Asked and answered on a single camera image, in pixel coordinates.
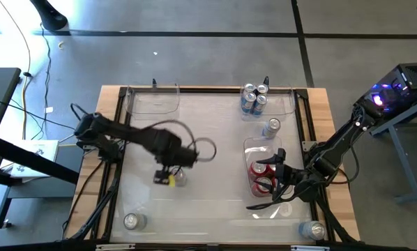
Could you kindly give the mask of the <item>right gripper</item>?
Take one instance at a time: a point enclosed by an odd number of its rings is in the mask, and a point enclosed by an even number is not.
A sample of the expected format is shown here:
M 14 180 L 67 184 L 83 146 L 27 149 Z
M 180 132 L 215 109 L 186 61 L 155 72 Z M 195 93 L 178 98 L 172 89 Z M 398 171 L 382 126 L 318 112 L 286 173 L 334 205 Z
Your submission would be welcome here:
M 256 163 L 275 166 L 275 178 L 277 185 L 264 185 L 264 196 L 271 197 L 275 202 L 289 202 L 299 198 L 304 202 L 315 200 L 315 172 L 312 167 L 307 169 L 295 169 L 283 164 L 286 160 L 286 151 L 278 149 L 272 157 L 257 160 Z M 288 199 L 282 199 L 283 193 L 289 186 L 294 187 L 293 195 Z

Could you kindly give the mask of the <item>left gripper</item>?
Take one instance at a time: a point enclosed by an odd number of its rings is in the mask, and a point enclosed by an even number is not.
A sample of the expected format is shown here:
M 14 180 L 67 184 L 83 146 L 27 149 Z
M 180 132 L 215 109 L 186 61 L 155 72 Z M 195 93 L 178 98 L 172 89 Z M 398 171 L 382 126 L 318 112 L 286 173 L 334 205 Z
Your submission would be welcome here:
M 192 167 L 197 160 L 197 152 L 181 145 L 180 138 L 160 137 L 156 140 L 156 162 L 164 167 Z M 169 185 L 170 172 L 156 170 L 153 182 L 159 185 Z

